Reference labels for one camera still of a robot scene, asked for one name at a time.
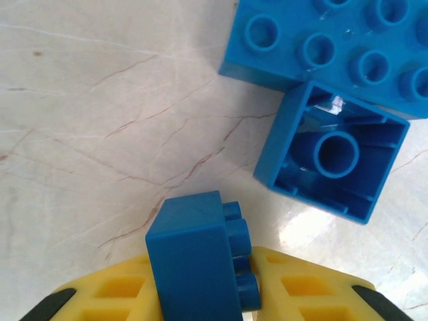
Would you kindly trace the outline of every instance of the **white marble countertop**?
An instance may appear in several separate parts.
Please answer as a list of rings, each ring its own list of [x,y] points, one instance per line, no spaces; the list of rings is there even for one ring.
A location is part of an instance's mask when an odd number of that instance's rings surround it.
[[[427,120],[357,225],[252,178],[282,95],[217,75],[233,0],[0,2],[0,319],[146,251],[166,197],[219,189],[253,245],[366,278],[428,320]]]

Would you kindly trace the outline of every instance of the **yellow plastic piece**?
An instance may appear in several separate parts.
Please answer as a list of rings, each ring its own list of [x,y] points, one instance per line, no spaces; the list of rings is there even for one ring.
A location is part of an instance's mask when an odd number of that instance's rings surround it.
[[[163,321],[148,256],[64,284],[77,292],[51,321]]]
[[[375,289],[360,278],[264,247],[253,247],[251,270],[261,294],[257,321],[383,321],[352,289]]]

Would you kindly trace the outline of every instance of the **blue 2x4 brick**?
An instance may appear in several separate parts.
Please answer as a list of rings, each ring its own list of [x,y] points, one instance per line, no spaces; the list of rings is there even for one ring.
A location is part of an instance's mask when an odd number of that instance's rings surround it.
[[[284,97],[254,177],[364,224],[408,129],[398,116],[311,81]]]
[[[428,2],[241,0],[220,74],[280,91],[318,80],[428,118]]]
[[[167,199],[146,244],[165,321],[242,321],[260,309],[247,223],[218,191]]]

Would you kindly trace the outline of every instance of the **blue toy brick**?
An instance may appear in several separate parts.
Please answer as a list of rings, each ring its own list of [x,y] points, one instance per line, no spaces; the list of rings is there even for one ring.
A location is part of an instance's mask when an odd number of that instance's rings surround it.
[[[398,116],[311,81],[284,97],[254,177],[365,224],[408,129]]]
[[[146,244],[165,321],[242,321],[260,309],[238,202],[218,191],[167,199]]]
[[[318,80],[428,118],[428,1],[241,0],[220,74],[279,91]]]

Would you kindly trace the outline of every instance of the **black rubber edge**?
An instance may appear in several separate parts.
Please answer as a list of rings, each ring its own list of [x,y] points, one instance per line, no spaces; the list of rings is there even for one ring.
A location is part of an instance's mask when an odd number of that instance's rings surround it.
[[[76,289],[69,288],[53,293],[44,298],[20,321],[49,321],[60,311],[60,309],[77,292]]]
[[[376,311],[385,321],[413,321],[383,294],[364,286],[353,286],[352,289]]]

